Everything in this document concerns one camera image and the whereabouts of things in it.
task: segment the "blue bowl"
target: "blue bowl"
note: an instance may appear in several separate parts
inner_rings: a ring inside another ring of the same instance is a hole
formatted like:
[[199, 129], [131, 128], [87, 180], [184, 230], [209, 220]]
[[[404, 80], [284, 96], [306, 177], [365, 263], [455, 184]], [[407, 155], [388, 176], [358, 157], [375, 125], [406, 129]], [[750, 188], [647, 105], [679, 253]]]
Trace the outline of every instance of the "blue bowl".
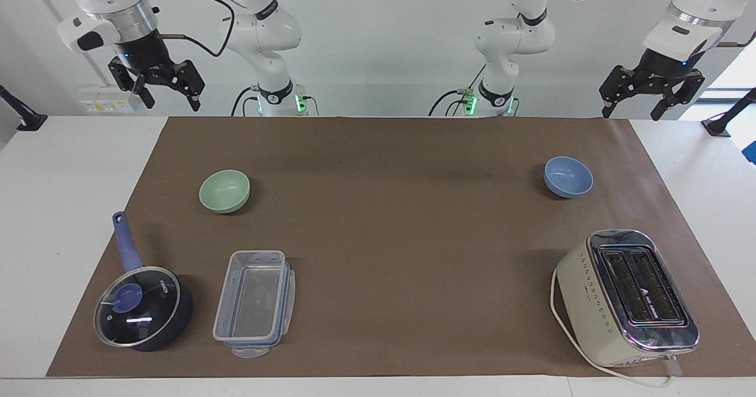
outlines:
[[555, 195], [568, 199], [588, 193], [594, 186], [591, 170], [570, 157], [555, 157], [546, 162], [543, 181]]

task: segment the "plastic food container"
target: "plastic food container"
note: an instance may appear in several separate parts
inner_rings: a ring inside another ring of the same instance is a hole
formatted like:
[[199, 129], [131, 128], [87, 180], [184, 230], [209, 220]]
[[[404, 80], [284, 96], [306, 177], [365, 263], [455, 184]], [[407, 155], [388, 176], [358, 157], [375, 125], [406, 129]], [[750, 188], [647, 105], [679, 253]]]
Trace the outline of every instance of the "plastic food container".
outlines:
[[263, 356], [289, 330], [294, 272], [281, 251], [238, 251], [229, 260], [213, 338], [242, 359]]

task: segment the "bowl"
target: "bowl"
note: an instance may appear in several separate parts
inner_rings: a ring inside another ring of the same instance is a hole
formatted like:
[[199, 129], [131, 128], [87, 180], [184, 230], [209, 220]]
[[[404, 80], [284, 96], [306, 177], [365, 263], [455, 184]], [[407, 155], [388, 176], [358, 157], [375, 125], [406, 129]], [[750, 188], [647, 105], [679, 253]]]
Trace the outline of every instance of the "bowl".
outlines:
[[249, 179], [241, 171], [227, 169], [207, 177], [200, 186], [200, 202], [218, 214], [230, 214], [249, 199]]
[[554, 157], [546, 162], [543, 181], [551, 192], [567, 199], [588, 193], [594, 186], [591, 170], [570, 157]]

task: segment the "toaster power cord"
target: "toaster power cord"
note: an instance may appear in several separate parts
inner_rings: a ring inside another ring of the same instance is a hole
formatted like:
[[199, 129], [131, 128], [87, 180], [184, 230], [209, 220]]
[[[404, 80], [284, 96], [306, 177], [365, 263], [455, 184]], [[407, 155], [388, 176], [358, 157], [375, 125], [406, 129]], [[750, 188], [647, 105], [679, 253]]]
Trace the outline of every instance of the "toaster power cord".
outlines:
[[583, 359], [585, 359], [586, 362], [588, 362], [589, 365], [596, 367], [598, 370], [601, 370], [604, 373], [608, 373], [609, 375], [616, 376], [617, 378], [630, 381], [631, 383], [636, 383], [638, 385], [642, 386], [649, 386], [651, 388], [664, 388], [665, 386], [669, 386], [669, 384], [672, 383], [672, 379], [674, 376], [670, 375], [667, 376], [667, 379], [664, 380], [663, 383], [646, 383], [640, 380], [637, 380], [635, 378], [632, 378], [632, 376], [622, 375], [622, 373], [617, 373], [611, 369], [607, 369], [606, 367], [599, 366], [591, 361], [591, 359], [588, 358], [588, 356], [585, 355], [583, 352], [583, 349], [580, 348], [578, 345], [578, 342], [575, 341], [575, 338], [572, 337], [569, 330], [567, 329], [567, 326], [565, 326], [564, 322], [562, 321], [562, 317], [559, 316], [559, 314], [556, 313], [556, 308], [554, 308], [554, 287], [556, 286], [556, 268], [554, 269], [554, 273], [551, 275], [551, 313], [554, 314], [554, 317], [556, 317], [556, 321], [559, 322], [559, 326], [562, 327], [562, 330], [564, 330], [565, 335], [567, 335], [567, 338], [569, 338], [570, 343], [572, 343], [573, 346], [575, 346], [575, 349], [580, 353], [580, 356], [583, 356]]

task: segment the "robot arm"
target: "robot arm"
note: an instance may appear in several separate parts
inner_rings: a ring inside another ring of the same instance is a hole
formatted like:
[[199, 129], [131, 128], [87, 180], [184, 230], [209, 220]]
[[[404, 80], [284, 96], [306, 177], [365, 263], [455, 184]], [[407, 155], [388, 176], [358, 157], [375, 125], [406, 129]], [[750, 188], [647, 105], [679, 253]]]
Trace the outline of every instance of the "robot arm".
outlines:
[[163, 85], [186, 96], [192, 110], [200, 108], [205, 82], [191, 60], [173, 63], [159, 39], [157, 8], [147, 0], [76, 0], [83, 14], [58, 25], [58, 33], [75, 53], [112, 46], [116, 57], [108, 69], [123, 91], [140, 96], [148, 108], [155, 101], [146, 84]]
[[496, 18], [483, 23], [475, 47], [485, 56], [486, 69], [476, 89], [479, 115], [500, 115], [514, 91], [519, 67], [514, 54], [542, 53], [554, 43], [554, 25], [546, 17], [548, 0], [513, 0], [516, 18]]
[[620, 101], [642, 93], [663, 96], [651, 112], [654, 120], [678, 104], [690, 103], [704, 82], [693, 67], [708, 49], [716, 47], [746, 3], [748, 0], [672, 0], [643, 41], [646, 52], [638, 66], [632, 70], [615, 66], [599, 88], [604, 117], [610, 117]]
[[299, 46], [302, 41], [299, 23], [277, 0], [237, 1], [254, 14], [237, 16], [229, 49], [243, 56], [257, 74], [261, 114], [304, 115], [305, 105], [298, 86], [289, 77], [284, 59], [276, 53]]

